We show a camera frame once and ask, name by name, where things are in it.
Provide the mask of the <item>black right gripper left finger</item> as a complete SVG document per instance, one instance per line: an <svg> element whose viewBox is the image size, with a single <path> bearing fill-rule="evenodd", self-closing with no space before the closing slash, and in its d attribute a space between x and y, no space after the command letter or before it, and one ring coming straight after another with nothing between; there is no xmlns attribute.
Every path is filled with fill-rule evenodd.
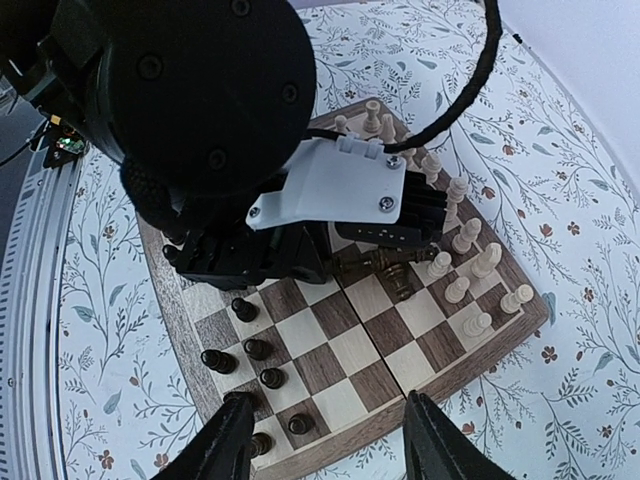
<svg viewBox="0 0 640 480"><path fill-rule="evenodd" d="M251 394L232 393L162 471L162 480L248 479L254 425Z"/></svg>

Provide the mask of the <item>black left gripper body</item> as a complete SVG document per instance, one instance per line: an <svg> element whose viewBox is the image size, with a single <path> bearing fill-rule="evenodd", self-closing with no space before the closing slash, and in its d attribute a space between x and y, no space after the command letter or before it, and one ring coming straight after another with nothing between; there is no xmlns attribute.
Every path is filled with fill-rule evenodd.
<svg viewBox="0 0 640 480"><path fill-rule="evenodd" d="M121 166L136 210L186 248L166 258L223 289L326 278L316 227L252 232L306 135L316 67L286 1L44 1L46 112Z"/></svg>

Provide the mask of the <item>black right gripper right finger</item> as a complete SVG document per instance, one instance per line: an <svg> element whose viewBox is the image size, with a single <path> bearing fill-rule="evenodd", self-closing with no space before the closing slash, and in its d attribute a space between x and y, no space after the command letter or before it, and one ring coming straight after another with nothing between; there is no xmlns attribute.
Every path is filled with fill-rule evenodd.
<svg viewBox="0 0 640 480"><path fill-rule="evenodd" d="M424 393L409 392L402 430L408 479L513 479L483 455Z"/></svg>

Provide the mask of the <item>dark chess piece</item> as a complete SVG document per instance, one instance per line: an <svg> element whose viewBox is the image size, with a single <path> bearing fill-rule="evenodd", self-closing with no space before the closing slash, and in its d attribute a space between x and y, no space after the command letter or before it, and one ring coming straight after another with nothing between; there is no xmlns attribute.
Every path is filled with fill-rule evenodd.
<svg viewBox="0 0 640 480"><path fill-rule="evenodd" d="M296 413L287 422L287 429L293 435L305 435L315 427L314 419L307 413Z"/></svg>
<svg viewBox="0 0 640 480"><path fill-rule="evenodd" d="M244 298L234 298L231 309L236 318L243 323L250 323L259 315L259 308Z"/></svg>
<svg viewBox="0 0 640 480"><path fill-rule="evenodd" d="M247 339L243 343L243 350L250 359L263 361L271 355L273 347L265 340Z"/></svg>
<svg viewBox="0 0 640 480"><path fill-rule="evenodd" d="M287 381L287 374L280 368L267 368L259 374L260 383L271 390L281 388Z"/></svg>
<svg viewBox="0 0 640 480"><path fill-rule="evenodd" d="M254 459L269 453L273 445L274 440L269 434L265 432L253 434L250 441L250 457Z"/></svg>

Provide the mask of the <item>dark chess piece corner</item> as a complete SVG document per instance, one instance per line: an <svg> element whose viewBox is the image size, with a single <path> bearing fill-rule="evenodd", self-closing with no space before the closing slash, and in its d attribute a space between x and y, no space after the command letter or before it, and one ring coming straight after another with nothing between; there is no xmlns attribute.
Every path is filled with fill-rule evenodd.
<svg viewBox="0 0 640 480"><path fill-rule="evenodd" d="M207 368L222 375L233 373L238 365L233 355L216 349L205 349L200 359Z"/></svg>

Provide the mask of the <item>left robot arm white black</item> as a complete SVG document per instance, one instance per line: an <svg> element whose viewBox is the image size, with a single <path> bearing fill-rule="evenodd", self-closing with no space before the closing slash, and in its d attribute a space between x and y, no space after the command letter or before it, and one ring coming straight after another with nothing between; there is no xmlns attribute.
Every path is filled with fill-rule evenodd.
<svg viewBox="0 0 640 480"><path fill-rule="evenodd" d="M319 222L252 231L309 138L314 52L286 1L5 1L1 71L119 167L184 277L221 290L327 279Z"/></svg>

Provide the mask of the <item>wooden chess board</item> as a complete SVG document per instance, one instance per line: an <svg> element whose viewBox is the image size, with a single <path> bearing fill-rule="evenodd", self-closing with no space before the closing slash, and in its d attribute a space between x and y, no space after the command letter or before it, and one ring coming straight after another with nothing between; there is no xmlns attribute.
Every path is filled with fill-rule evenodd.
<svg viewBox="0 0 640 480"><path fill-rule="evenodd" d="M210 418L228 393L243 391L255 398L256 431L274 440L270 452L252 462L255 479L295 479L328 467L398 428L410 391L443 400L525 340L490 341L471 351L439 338L422 342L400 330L405 323L394 304L380 302L382 294L372 285L358 298L349 296L342 275L322 285L270 278L221 291L177 273L167 260L173 246L160 231L142 224L140 233L169 337L200 417ZM547 321L553 298L533 288L523 285L503 297L502 310L513 313L538 293ZM240 322L231 309L234 298L256 305L257 318ZM250 359L243 350L247 339L267 341L271 355ZM236 370L222 375L207 368L200 359L205 349L233 355ZM259 381L260 372L273 367L287 374L277 390ZM309 433L288 431L288 419L296 413L314 419Z"/></svg>

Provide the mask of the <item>pile of dark chess pieces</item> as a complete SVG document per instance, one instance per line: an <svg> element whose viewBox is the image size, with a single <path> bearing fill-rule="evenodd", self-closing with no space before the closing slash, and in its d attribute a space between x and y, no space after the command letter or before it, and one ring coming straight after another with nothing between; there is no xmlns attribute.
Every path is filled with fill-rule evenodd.
<svg viewBox="0 0 640 480"><path fill-rule="evenodd" d="M351 259L334 254L330 260L323 262L323 267L327 273L338 276L348 273L381 273L391 283L392 291L398 299L404 301L415 293L408 279L407 265L410 262L433 261L440 252L440 247L435 244L417 250L382 247L358 253Z"/></svg>

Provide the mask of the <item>row of white chess pieces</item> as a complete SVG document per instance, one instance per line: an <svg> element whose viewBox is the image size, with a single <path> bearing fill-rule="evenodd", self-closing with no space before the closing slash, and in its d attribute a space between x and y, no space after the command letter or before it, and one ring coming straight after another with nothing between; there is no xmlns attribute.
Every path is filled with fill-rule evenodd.
<svg viewBox="0 0 640 480"><path fill-rule="evenodd" d="M487 276L472 273L476 258L491 244L501 247L501 260ZM400 299L381 273L364 276L349 272L340 277L349 296L358 298L368 284L382 294L380 302L392 302L405 323L400 328L425 342L439 338L443 344L461 344L468 351L492 341L526 339L547 318L548 310L538 293L513 313L501 308L503 297L533 283L469 199L458 204L457 217L445 222L441 250L451 256L448 273L440 278L428 274L426 262L411 263L407 278L415 294Z"/></svg>

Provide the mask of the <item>floral patterned table mat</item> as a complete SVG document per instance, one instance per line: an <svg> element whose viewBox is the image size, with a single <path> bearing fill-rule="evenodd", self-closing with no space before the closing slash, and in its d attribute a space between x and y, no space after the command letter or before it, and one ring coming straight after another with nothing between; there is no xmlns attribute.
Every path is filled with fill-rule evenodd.
<svg viewBox="0 0 640 480"><path fill-rule="evenodd" d="M360 2L301 18L316 110L381 98L412 130L459 91L484 39L469 1ZM639 475L639 203L556 80L511 35L435 149L541 293L549 322L445 411L523 479ZM68 479L149 479L201 422L114 163L83 160L62 273L58 375Z"/></svg>

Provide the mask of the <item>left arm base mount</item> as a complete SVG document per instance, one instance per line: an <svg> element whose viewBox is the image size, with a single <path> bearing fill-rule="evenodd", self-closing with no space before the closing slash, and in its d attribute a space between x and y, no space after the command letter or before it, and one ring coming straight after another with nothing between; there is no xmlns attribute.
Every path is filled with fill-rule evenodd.
<svg viewBox="0 0 640 480"><path fill-rule="evenodd" d="M87 153L86 139L68 122L52 115L44 131L41 146L45 148L43 167L54 169L74 162Z"/></svg>

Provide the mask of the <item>front aluminium slotted rail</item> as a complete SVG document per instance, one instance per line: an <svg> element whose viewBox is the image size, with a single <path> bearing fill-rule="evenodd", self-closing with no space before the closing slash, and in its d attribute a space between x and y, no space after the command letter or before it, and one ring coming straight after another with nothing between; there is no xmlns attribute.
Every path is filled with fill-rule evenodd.
<svg viewBox="0 0 640 480"><path fill-rule="evenodd" d="M80 167L48 169L38 145L1 270L1 476L64 479L58 317L63 260Z"/></svg>

